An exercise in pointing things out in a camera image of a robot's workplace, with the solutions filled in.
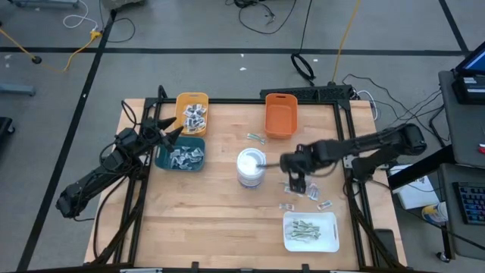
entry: teal bowl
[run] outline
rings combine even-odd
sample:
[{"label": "teal bowl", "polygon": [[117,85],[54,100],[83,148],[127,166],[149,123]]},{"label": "teal bowl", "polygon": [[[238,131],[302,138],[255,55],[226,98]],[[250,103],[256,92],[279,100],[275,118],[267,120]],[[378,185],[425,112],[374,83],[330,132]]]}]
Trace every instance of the teal bowl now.
[{"label": "teal bowl", "polygon": [[155,165],[159,168],[164,170],[172,170],[172,171],[200,171],[202,167],[204,167],[204,160],[205,160],[205,142],[200,137],[193,137],[193,136],[179,136],[177,141],[175,142],[174,149],[182,149],[182,146],[190,147],[191,149],[200,148],[204,153],[204,157],[200,162],[191,163],[190,166],[192,170],[182,170],[180,168],[170,168],[171,159],[170,153],[163,147],[163,145],[158,146],[158,150],[160,151],[157,156],[155,157]]}]

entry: desk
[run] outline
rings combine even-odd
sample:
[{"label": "desk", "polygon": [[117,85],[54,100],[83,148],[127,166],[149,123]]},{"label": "desk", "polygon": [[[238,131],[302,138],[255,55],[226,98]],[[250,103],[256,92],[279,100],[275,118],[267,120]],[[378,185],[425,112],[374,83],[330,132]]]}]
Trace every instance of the desk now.
[{"label": "desk", "polygon": [[[478,143],[485,141],[485,135],[482,131],[482,127],[485,127],[485,121],[483,120],[483,117],[485,117],[485,105],[459,104],[452,89],[452,82],[455,80],[453,73],[451,71],[441,71],[438,76],[452,144],[414,163],[405,170],[390,176],[389,185],[392,189],[402,187],[436,170],[439,170],[438,174],[441,175],[440,183],[445,183],[447,187],[450,187],[451,182],[455,182],[449,182],[450,177],[467,177],[464,179],[471,179],[470,176],[462,175],[464,168],[454,168],[450,167],[451,165],[459,164],[475,168],[485,168],[485,157],[478,152]],[[481,170],[469,171],[469,174],[477,174],[480,172]],[[483,176],[478,176],[472,180],[480,179],[483,179]],[[446,207],[449,212],[449,223],[446,227],[448,228],[451,225],[451,229],[460,235],[470,234],[470,229],[474,230],[475,234],[479,234],[480,231],[483,232],[483,227],[462,224],[461,214],[457,210],[458,207],[455,199],[456,197],[452,194],[452,191],[447,190]],[[456,246],[459,246],[455,249],[450,243],[450,236],[446,232],[442,232],[442,235],[446,258],[454,259],[455,254],[453,250],[458,250],[458,254],[463,253],[463,256],[477,257],[478,254],[473,254],[473,251],[476,250],[474,246],[455,243]]]},{"label": "desk", "polygon": [[[141,117],[144,100],[128,99],[127,103]],[[369,103],[351,102],[351,106],[356,134],[375,132]],[[174,103],[164,103],[161,118],[172,117],[174,109]],[[358,269],[349,206],[342,193],[341,163],[329,177],[313,178],[321,188],[320,202],[329,199],[333,203],[327,211],[334,212],[337,218],[340,241],[337,253],[290,253],[284,248],[284,211],[278,208],[279,203],[293,203],[297,212],[317,212],[316,202],[284,193],[280,182],[285,180],[285,174],[277,169],[268,170],[256,190],[241,187],[236,179],[236,157],[244,148],[258,148],[266,153],[268,162],[276,162],[282,152],[294,151],[298,143],[337,139],[333,107],[299,105],[299,128],[292,139],[268,140],[264,146],[246,139],[247,133],[264,133],[264,105],[210,104],[208,115],[205,166],[200,172],[151,167],[135,266],[189,268],[197,261],[201,268],[301,269],[306,263],[313,270]],[[131,126],[122,114],[117,132]],[[382,171],[374,179],[386,183]],[[405,265],[390,192],[375,184],[366,187],[374,228],[393,230],[399,261]],[[110,189],[102,193],[102,199]],[[103,208],[99,219],[99,251],[119,228],[126,190],[127,185],[122,185]],[[368,239],[363,231],[361,235],[366,264],[371,265]],[[125,245],[130,238],[131,234],[125,236]],[[127,260],[127,252],[124,247],[121,261]],[[93,258],[91,236],[85,260]]]},{"label": "desk", "polygon": [[[465,224],[463,222],[462,214],[458,207],[458,200],[455,197],[455,191],[452,186],[453,182],[483,183],[485,170],[452,164],[442,164],[438,169],[438,177],[440,180],[440,187],[443,189],[446,200],[446,211],[448,212],[448,226],[450,231],[462,235],[482,246],[485,245],[485,237],[483,236],[485,227],[475,224]],[[483,250],[451,236],[449,236],[449,239],[452,242],[452,249],[459,255],[485,260],[485,252]]]}]

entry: orange bin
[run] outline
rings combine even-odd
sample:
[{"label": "orange bin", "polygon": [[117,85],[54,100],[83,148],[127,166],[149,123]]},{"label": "orange bin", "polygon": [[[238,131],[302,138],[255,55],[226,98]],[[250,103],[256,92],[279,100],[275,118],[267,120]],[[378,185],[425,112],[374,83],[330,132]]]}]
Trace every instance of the orange bin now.
[{"label": "orange bin", "polygon": [[209,113],[209,97],[205,93],[181,93],[177,97],[177,102],[175,103],[175,117],[177,119],[174,122],[174,127],[178,128],[180,126],[183,126],[183,123],[187,118],[187,116],[185,116],[183,112],[185,111],[187,105],[194,104],[202,104],[202,107],[206,109],[205,113],[202,116],[203,118],[205,118],[205,128],[197,133],[189,133],[187,132],[187,128],[184,127],[182,134],[191,137],[202,137],[205,135],[205,131],[207,130]]},{"label": "orange bin", "polygon": [[266,96],[266,136],[289,139],[298,127],[298,99],[289,94],[269,94]]}]

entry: wooden tabletop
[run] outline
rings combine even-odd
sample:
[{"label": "wooden tabletop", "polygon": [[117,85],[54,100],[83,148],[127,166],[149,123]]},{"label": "wooden tabletop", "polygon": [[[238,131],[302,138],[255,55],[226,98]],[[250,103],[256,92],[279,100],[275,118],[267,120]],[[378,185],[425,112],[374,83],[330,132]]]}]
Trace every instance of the wooden tabletop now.
[{"label": "wooden tabletop", "polygon": [[[142,115],[143,99],[128,99],[137,117]],[[368,102],[351,102],[355,132],[358,136],[375,132]],[[175,104],[163,104],[161,118],[174,115]],[[132,124],[122,114],[117,132]],[[299,105],[298,130],[290,140],[267,139],[265,145],[247,140],[247,133],[264,136],[264,105],[210,104],[205,166],[200,172],[166,171],[152,166],[143,212],[135,266],[188,268],[199,262],[200,268],[273,268],[299,269],[307,263],[311,269],[358,269],[350,224],[349,206],[343,195],[341,163],[325,178],[312,178],[321,190],[319,202],[330,200],[326,209],[337,218],[340,248],[336,253],[291,253],[283,245],[280,203],[292,203],[296,212],[318,212],[319,202],[294,193],[284,193],[286,174],[269,169],[263,184],[255,189],[241,187],[236,179],[236,157],[245,148],[263,151],[268,162],[277,162],[283,152],[293,152],[299,143],[337,139],[332,106]],[[387,184],[378,171],[374,179]],[[394,232],[399,261],[406,264],[399,227],[390,192],[375,184],[366,184],[374,228]],[[102,193],[102,199],[111,189]],[[111,240],[120,225],[127,183],[106,202],[100,217],[98,251]],[[366,263],[371,264],[368,240],[362,231]],[[124,259],[131,234],[125,238]],[[93,260],[92,236],[86,261]]]}]

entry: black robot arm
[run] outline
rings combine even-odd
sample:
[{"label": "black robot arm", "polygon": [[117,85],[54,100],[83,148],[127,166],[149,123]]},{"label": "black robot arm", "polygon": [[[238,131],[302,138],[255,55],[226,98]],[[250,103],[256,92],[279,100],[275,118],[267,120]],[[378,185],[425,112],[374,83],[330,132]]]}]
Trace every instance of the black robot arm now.
[{"label": "black robot arm", "polygon": [[86,207],[88,201],[98,195],[105,188],[122,178],[137,173],[143,167],[140,160],[155,146],[163,144],[165,149],[173,152],[173,144],[177,140],[183,127],[165,133],[176,118],[156,121],[147,118],[140,124],[140,134],[133,128],[123,129],[114,141],[114,151],[102,160],[102,165],[89,172],[76,183],[66,187],[59,196],[55,207],[65,218],[78,216]]},{"label": "black robot arm", "polygon": [[350,140],[318,140],[308,145],[299,144],[294,153],[282,154],[281,171],[289,174],[292,191],[305,192],[305,174],[336,164],[340,159],[360,152],[378,149],[367,158],[355,157],[352,160],[354,177],[361,180],[372,175],[375,168],[392,161],[399,155],[420,155],[427,148],[423,134],[414,124],[403,124],[377,133],[356,137]]}]

